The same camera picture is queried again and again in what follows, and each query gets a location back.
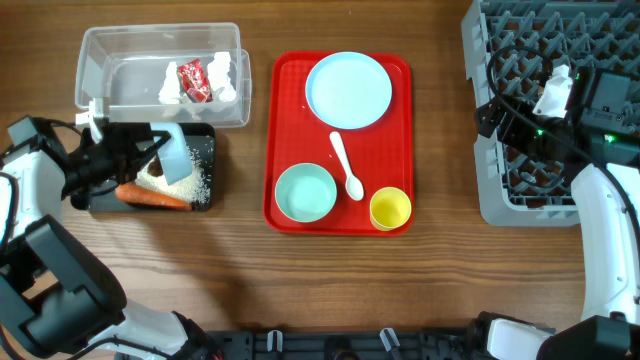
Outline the light blue bowl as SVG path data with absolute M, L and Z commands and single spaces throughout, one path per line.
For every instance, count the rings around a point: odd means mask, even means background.
M 192 174 L 192 160 L 182 128 L 177 123 L 151 123 L 153 131 L 166 131 L 170 139 L 162 145 L 157 155 L 165 181 L 173 185 Z

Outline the yellow cup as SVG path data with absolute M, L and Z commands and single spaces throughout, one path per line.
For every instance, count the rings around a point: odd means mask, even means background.
M 371 197 L 370 221 L 380 231 L 392 231 L 404 226 L 412 214 L 409 196 L 399 188 L 384 187 Z

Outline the white rice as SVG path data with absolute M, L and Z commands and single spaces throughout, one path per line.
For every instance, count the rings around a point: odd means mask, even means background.
M 166 183 L 164 175 L 161 177 L 149 176 L 146 173 L 148 163 L 138 173 L 135 184 L 192 204 L 203 205 L 208 203 L 211 198 L 211 176 L 204 168 L 206 163 L 196 149 L 190 150 L 190 157 L 192 160 L 192 174 L 173 185 Z

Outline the red snack wrapper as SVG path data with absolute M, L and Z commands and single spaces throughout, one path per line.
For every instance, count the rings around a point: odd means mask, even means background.
M 209 79 L 199 59 L 192 60 L 177 68 L 182 90 L 195 103 L 213 100 Z

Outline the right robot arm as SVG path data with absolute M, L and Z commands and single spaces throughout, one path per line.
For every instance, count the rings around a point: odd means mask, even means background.
M 489 131 L 526 155 L 570 168 L 582 234 L 585 299 L 579 323 L 551 335 L 495 317 L 479 350 L 494 359 L 636 359 L 639 356 L 639 140 L 612 128 L 631 87 L 627 75 L 565 65 L 543 74 L 532 109 L 495 94 Z

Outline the brown mushroom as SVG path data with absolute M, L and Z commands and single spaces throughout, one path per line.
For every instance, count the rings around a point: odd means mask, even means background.
M 155 156 L 146 167 L 146 173 L 152 177 L 161 177 L 164 175 L 161 161 L 158 156 Z

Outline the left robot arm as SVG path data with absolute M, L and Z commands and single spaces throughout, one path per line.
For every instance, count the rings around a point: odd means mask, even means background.
M 107 350 L 119 359 L 221 359 L 223 350 L 193 320 L 128 301 L 114 274 L 61 223 L 62 201 L 123 185 L 172 145 L 178 124 L 111 123 L 82 132 L 67 153 L 57 121 L 25 116 L 11 124 L 1 154 L 1 346 L 13 337 L 30 354 L 79 359 Z

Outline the orange carrot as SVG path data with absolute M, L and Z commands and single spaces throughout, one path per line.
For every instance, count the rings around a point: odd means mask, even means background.
M 164 208 L 178 211 L 192 210 L 192 206 L 189 202 L 146 189 L 134 183 L 121 184 L 116 187 L 114 193 L 118 200 L 132 205 Z

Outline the white tissue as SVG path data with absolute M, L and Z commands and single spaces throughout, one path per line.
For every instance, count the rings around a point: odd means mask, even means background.
M 158 93 L 158 100 L 164 105 L 177 105 L 195 103 L 182 90 L 181 82 L 177 75 L 178 65 L 170 62 L 165 71 L 165 79 Z M 227 104 L 238 97 L 235 85 L 232 82 L 232 61 L 229 52 L 222 51 L 214 54 L 213 60 L 202 67 L 209 79 L 212 91 L 213 103 Z

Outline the green bowl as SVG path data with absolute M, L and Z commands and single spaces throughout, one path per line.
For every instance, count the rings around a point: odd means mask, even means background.
M 297 223 L 312 223 L 326 217 L 337 200 L 332 175 L 315 163 L 298 163 L 281 173 L 274 187 L 280 212 Z

